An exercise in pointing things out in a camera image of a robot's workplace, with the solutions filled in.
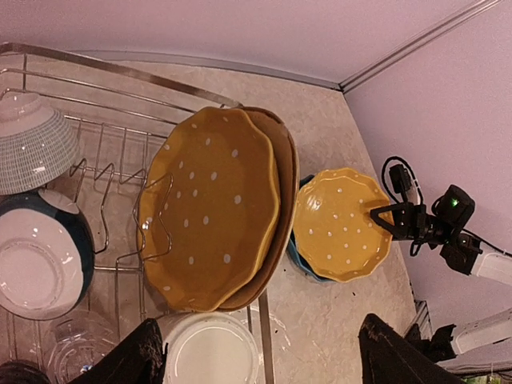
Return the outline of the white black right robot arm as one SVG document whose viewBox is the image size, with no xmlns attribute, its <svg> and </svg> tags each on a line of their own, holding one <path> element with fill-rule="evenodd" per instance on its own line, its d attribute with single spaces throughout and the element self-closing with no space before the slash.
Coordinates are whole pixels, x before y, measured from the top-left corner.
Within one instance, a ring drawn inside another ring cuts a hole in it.
<svg viewBox="0 0 512 384">
<path fill-rule="evenodd" d="M 460 187 L 451 185 L 426 212 L 424 204 L 404 201 L 373 208 L 372 221 L 397 241 L 410 240 L 410 255 L 427 244 L 440 246 L 449 268 L 464 275 L 511 284 L 511 256 L 464 230 L 474 213 L 474 200 Z M 507 309 L 467 324 L 450 324 L 434 332 L 429 340 L 412 342 L 434 363 L 451 360 L 471 350 L 511 339 L 511 310 Z"/>
</svg>

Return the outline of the cream plate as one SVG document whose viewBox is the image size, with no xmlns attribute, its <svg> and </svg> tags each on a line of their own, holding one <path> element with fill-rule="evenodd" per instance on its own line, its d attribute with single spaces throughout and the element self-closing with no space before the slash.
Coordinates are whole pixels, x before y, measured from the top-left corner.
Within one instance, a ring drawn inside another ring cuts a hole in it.
<svg viewBox="0 0 512 384">
<path fill-rule="evenodd" d="M 263 108 L 244 106 L 242 109 L 249 115 L 252 123 L 271 141 L 277 163 L 281 209 L 274 236 L 262 267 L 247 284 L 219 306 L 218 309 L 225 312 L 240 310 L 248 306 L 267 287 L 285 253 L 292 231 L 295 201 L 299 191 L 298 151 L 292 134 L 283 120 Z"/>
</svg>

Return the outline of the blue polka dot plate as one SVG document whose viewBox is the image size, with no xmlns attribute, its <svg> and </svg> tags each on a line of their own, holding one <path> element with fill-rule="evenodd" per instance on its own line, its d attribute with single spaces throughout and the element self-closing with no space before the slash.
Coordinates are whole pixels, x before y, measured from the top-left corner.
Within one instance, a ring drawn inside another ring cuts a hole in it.
<svg viewBox="0 0 512 384">
<path fill-rule="evenodd" d="M 298 252 L 297 243 L 293 231 L 291 231 L 290 233 L 290 239 L 288 241 L 286 251 L 291 261 L 296 265 L 297 268 L 299 268 L 305 274 L 305 276 L 309 276 L 310 278 L 313 278 L 315 281 L 320 283 L 333 282 L 332 279 L 324 278 L 322 276 L 317 275 L 313 271 L 307 260 L 305 260 L 304 257 L 301 256 L 301 254 Z"/>
</svg>

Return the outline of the yellow polka dot plate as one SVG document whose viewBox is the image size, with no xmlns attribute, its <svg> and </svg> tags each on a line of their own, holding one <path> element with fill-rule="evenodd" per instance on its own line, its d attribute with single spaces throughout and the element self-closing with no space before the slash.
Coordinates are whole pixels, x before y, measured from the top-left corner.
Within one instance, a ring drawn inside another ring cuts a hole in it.
<svg viewBox="0 0 512 384">
<path fill-rule="evenodd" d="M 392 234 L 370 217 L 390 204 L 377 182 L 351 168 L 323 170 L 300 188 L 293 233 L 313 273 L 335 282 L 368 276 L 390 252 Z"/>
</svg>

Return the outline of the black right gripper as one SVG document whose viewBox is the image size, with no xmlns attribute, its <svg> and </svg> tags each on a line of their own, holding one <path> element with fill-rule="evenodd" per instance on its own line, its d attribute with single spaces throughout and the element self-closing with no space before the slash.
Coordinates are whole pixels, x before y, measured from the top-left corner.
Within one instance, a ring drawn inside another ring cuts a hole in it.
<svg viewBox="0 0 512 384">
<path fill-rule="evenodd" d="M 403 202 L 370 210 L 370 218 L 381 228 L 394 228 L 394 240 L 411 240 L 413 244 L 440 244 L 438 220 L 427 213 L 423 203 Z"/>
</svg>

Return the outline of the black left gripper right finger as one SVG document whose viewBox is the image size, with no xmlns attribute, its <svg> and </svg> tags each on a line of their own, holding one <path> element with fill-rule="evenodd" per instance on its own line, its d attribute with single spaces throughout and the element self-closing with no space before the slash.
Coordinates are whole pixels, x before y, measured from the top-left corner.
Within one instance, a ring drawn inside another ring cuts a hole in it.
<svg viewBox="0 0 512 384">
<path fill-rule="evenodd" d="M 368 314 L 358 333 L 362 382 L 461 383 L 428 359 L 376 314 Z"/>
</svg>

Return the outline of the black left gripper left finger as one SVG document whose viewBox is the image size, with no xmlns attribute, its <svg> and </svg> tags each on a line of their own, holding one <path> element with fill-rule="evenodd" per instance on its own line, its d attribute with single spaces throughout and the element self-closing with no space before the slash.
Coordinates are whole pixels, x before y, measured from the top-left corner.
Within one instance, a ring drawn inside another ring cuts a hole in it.
<svg viewBox="0 0 512 384">
<path fill-rule="evenodd" d="M 158 322 L 148 318 L 126 336 L 78 383 L 163 383 L 166 348 Z"/>
</svg>

